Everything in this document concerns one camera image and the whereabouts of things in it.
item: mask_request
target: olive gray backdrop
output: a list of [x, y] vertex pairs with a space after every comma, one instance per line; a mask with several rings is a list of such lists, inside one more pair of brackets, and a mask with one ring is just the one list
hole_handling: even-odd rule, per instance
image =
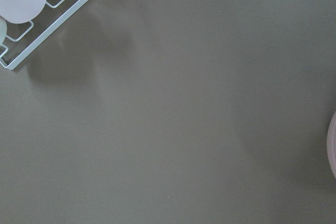
[[335, 0], [91, 0], [0, 69], [0, 223], [335, 223]]

